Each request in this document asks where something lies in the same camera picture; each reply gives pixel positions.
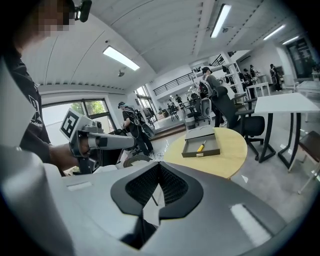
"box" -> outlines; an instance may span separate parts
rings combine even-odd
[[[197,152],[198,148],[204,143],[202,151]],[[220,147],[218,145],[216,135],[212,126],[203,126],[188,130],[185,135],[185,144],[182,151],[182,157],[207,157],[220,155]]]

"gray cylinder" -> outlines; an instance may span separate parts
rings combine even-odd
[[[185,125],[188,130],[196,128],[196,121],[194,117],[189,117],[185,119]]]

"wooden chair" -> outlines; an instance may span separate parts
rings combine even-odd
[[[299,141],[297,153],[294,156],[288,172],[290,172],[292,167],[294,166],[297,160],[297,155],[299,155],[299,153],[304,154],[304,159],[302,162],[304,162],[306,157],[308,157],[315,164],[315,169],[313,170],[311,177],[298,191],[298,194],[301,194],[305,187],[309,184],[309,182],[317,178],[320,171],[320,134],[316,133],[313,130]]]

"fluorescent light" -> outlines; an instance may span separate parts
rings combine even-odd
[[[132,60],[128,59],[122,53],[118,52],[117,50],[113,49],[110,45],[103,51],[104,55],[109,56],[110,58],[126,65],[130,69],[136,71],[140,67],[135,64]]]
[[[297,36],[289,39],[288,41],[285,41],[285,42],[283,43],[283,45],[286,45],[287,43],[290,43],[290,42],[292,42],[292,41],[294,41],[294,40],[296,40],[296,39],[298,39],[298,38],[299,38],[299,36],[297,35]]]
[[[211,38],[216,38],[218,36],[219,31],[220,31],[222,25],[224,24],[230,9],[231,9],[231,5],[223,4],[221,6],[217,22],[215,23],[213,31],[211,33]]]
[[[269,35],[267,35],[263,40],[267,40],[268,38],[272,37],[275,33],[282,30],[286,25],[282,25],[281,27],[278,27],[275,31],[271,32]]]

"round table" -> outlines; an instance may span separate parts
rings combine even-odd
[[[190,167],[205,173],[231,178],[244,164],[248,146],[245,139],[236,131],[213,128],[220,147],[220,154],[203,157],[182,157],[185,146],[185,135],[176,139],[164,154],[164,161]]]

